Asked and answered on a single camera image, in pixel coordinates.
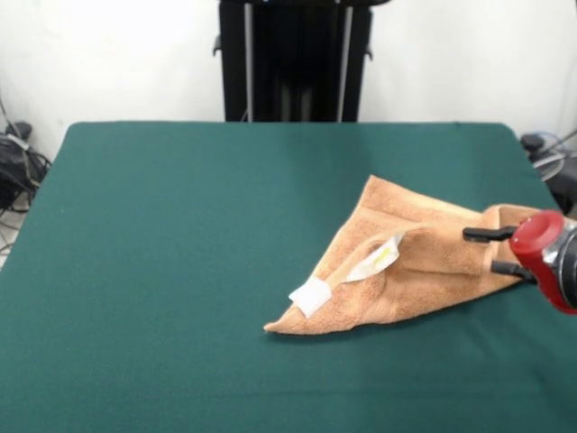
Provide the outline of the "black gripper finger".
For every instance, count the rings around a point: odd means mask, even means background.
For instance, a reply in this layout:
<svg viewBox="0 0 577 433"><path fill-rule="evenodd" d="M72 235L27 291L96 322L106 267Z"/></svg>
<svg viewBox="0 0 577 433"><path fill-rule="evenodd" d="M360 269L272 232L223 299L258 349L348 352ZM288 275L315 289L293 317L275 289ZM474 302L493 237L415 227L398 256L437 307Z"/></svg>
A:
<svg viewBox="0 0 577 433"><path fill-rule="evenodd" d="M517 263L492 261L490 270L499 275L515 277L529 283L537 283L535 275L529 269Z"/></svg>
<svg viewBox="0 0 577 433"><path fill-rule="evenodd" d="M504 226L498 229L465 227L463 229L463 239L476 243L502 242L511 238L514 233L514 226Z"/></svg>

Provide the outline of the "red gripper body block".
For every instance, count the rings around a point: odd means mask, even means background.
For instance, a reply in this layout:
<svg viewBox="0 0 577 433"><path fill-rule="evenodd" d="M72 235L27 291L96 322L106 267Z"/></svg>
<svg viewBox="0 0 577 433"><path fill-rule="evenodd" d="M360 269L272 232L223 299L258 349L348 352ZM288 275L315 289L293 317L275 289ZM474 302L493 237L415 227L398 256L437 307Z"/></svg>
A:
<svg viewBox="0 0 577 433"><path fill-rule="evenodd" d="M576 313L576 222L553 210L525 219L509 245L537 279L546 299L566 314Z"/></svg>

